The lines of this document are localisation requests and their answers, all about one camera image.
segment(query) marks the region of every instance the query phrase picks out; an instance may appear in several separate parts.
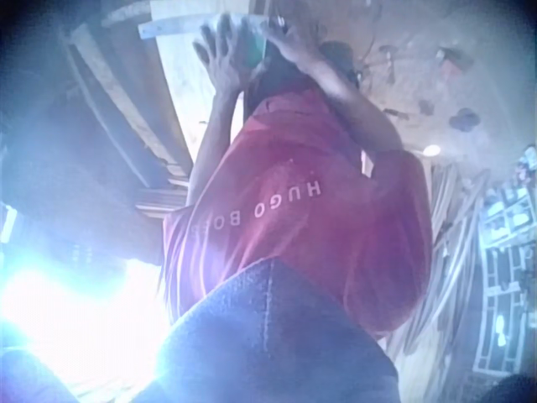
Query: light bulb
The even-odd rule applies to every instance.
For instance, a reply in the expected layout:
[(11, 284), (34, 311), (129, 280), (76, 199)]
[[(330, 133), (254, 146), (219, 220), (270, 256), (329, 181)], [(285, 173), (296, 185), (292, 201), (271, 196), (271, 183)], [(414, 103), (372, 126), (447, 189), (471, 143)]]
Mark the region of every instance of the light bulb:
[(423, 150), (423, 155), (425, 157), (436, 157), (441, 152), (440, 146), (436, 144), (431, 144), (425, 147)]

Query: blue jeans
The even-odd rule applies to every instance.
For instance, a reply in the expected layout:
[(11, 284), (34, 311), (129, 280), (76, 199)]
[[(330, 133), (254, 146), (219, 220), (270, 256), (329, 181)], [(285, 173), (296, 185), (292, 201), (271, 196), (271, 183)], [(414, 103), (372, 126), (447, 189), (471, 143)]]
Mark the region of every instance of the blue jeans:
[(375, 340), (329, 296), (266, 259), (175, 324), (158, 380), (134, 401), (164, 399), (392, 403), (399, 391), (397, 371)]

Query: sunlight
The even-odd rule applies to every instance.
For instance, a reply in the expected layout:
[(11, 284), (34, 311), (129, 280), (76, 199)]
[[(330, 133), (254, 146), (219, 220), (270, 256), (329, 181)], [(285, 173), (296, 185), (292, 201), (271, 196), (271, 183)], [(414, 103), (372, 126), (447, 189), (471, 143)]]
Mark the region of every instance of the sunlight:
[(38, 270), (23, 270), (3, 292), (2, 315), (65, 384), (121, 380), (141, 388), (154, 378), (169, 331), (156, 296), (158, 276), (155, 266), (129, 261), (121, 290), (100, 300)]

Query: red t-shirt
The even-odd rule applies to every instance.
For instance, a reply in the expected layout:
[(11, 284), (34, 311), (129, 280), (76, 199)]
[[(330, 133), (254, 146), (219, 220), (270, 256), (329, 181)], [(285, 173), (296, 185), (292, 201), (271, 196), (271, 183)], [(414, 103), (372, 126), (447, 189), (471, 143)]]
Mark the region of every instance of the red t-shirt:
[(421, 163), (360, 149), (322, 95), (264, 101), (200, 200), (164, 220), (170, 319), (263, 258), (279, 257), (373, 336), (400, 326), (424, 295), (431, 227)]

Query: man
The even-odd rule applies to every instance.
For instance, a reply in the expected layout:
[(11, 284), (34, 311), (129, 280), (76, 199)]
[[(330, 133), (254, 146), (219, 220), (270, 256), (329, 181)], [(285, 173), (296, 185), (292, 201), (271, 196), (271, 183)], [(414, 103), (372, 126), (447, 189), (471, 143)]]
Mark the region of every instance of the man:
[[(264, 26), (315, 82), (265, 99), (230, 146), (239, 94), (267, 70), (247, 67), (248, 26), (222, 17), (195, 49), (216, 88), (190, 176), (188, 207), (164, 222), (163, 281), (175, 322), (260, 259), (278, 257), (375, 338), (424, 295), (431, 228), (420, 162), (396, 129), (320, 53), (308, 29)], [(361, 172), (361, 149), (373, 160)]]
[(175, 326), (135, 401), (398, 402), (397, 371), (375, 338), (427, 288), (423, 170), (308, 29), (263, 32), (297, 74), (263, 76), (231, 146), (239, 93), (267, 67), (247, 67), (248, 27), (228, 16), (195, 44), (216, 95), (188, 207), (164, 222)]

